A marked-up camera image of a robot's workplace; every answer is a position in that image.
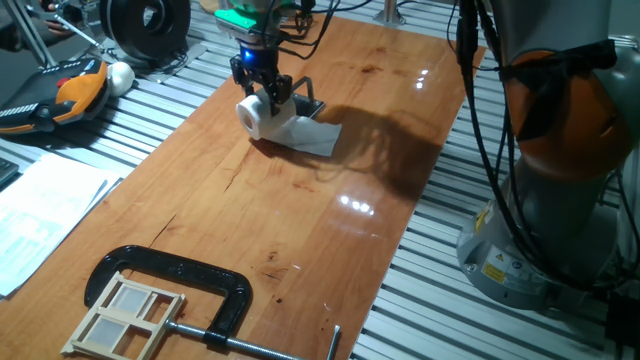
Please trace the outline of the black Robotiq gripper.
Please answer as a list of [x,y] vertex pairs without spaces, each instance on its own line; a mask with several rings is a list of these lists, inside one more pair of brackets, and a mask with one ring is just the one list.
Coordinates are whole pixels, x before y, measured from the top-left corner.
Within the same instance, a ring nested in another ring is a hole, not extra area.
[[266,93],[272,116],[277,115],[280,107],[290,99],[293,85],[292,77],[279,71],[278,61],[277,49],[249,47],[243,43],[240,44],[239,53],[230,59],[233,80],[241,86],[246,96],[254,93],[253,82],[269,83]]

